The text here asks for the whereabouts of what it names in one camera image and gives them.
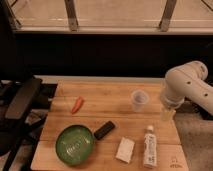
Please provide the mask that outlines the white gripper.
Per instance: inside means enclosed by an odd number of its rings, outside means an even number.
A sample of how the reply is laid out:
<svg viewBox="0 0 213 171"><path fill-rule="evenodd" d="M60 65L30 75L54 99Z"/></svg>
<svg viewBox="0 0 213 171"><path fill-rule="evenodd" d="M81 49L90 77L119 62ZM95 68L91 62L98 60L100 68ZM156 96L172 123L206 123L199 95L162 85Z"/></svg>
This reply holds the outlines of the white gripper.
<svg viewBox="0 0 213 171"><path fill-rule="evenodd" d="M168 85L166 85L162 88L162 91L160 93L160 100L165 107L163 107L161 111L162 121L167 121L168 116L169 120L173 120L173 117L176 114L175 109L179 108L183 104L183 97L172 88L170 88Z"/></svg>

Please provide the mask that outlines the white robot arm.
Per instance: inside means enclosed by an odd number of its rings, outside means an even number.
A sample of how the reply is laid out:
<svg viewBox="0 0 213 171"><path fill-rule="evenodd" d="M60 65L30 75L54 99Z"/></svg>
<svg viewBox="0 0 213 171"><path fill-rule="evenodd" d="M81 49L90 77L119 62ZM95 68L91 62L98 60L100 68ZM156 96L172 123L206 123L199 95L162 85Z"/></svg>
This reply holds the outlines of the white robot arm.
<svg viewBox="0 0 213 171"><path fill-rule="evenodd" d="M190 99L213 116L213 86L207 84L206 65L200 61L191 61L169 69L160 94L162 102L161 119L173 119L176 110Z"/></svg>

